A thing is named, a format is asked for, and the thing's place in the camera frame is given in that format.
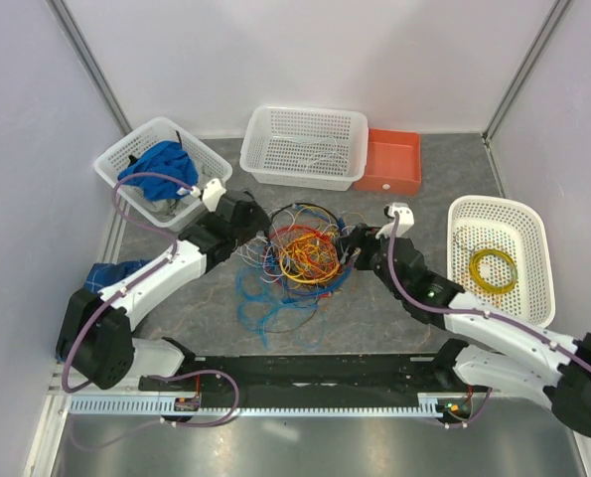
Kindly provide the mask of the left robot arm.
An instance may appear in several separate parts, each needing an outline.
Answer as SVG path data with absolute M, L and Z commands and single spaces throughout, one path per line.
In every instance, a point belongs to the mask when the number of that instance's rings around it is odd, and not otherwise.
M 161 378 L 174 391 L 190 387 L 196 374 L 187 348 L 170 338 L 137 339 L 133 332 L 178 289 L 227 261 L 269 224 L 249 192 L 225 191 L 213 210 L 200 214 L 136 272 L 98 292 L 75 292 L 56 345 L 64 363 L 63 390 L 73 394 L 89 385 L 108 390 L 140 377 Z M 71 371 L 83 376 L 83 385 L 70 383 Z

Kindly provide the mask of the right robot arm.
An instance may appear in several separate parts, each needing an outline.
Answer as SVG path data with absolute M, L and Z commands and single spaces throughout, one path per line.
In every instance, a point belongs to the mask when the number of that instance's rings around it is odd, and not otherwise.
M 409 238 L 359 225 L 334 246 L 340 261 L 373 272 L 414 320 L 456 335 L 431 369 L 439 389 L 466 383 L 518 394 L 591 438 L 591 333 L 578 339 L 501 314 L 430 270 Z

